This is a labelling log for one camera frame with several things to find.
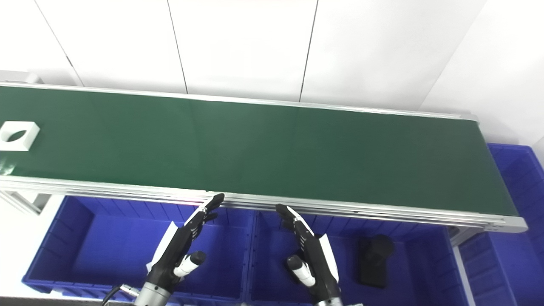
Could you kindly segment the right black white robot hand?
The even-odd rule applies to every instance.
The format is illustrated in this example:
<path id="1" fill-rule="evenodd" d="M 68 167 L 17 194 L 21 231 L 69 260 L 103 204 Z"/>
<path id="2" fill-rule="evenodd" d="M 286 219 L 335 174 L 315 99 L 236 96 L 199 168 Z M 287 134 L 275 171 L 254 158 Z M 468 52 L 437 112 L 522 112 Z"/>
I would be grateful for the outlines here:
<path id="1" fill-rule="evenodd" d="M 282 226 L 296 237 L 303 257 L 294 254 L 286 264 L 297 280 L 308 290 L 314 306 L 342 306 L 339 275 L 334 253 L 327 235 L 318 237 L 305 219 L 291 207 L 276 204 Z"/>

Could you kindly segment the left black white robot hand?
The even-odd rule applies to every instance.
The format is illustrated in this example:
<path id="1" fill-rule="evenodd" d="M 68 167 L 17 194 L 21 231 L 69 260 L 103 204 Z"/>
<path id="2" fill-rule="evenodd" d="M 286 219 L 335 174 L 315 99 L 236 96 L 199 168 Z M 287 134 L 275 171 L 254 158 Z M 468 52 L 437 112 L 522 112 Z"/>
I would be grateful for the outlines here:
<path id="1" fill-rule="evenodd" d="M 152 265 L 151 271 L 146 277 L 146 283 L 151 283 L 152 287 L 160 287 L 169 293 L 173 292 L 173 289 L 183 278 L 175 273 L 175 269 L 185 259 L 192 242 L 201 233 L 205 223 L 217 217 L 218 214 L 213 211 L 220 207 L 224 199 L 224 193 L 215 194 L 187 218 L 183 226 L 175 231 L 161 257 Z"/>

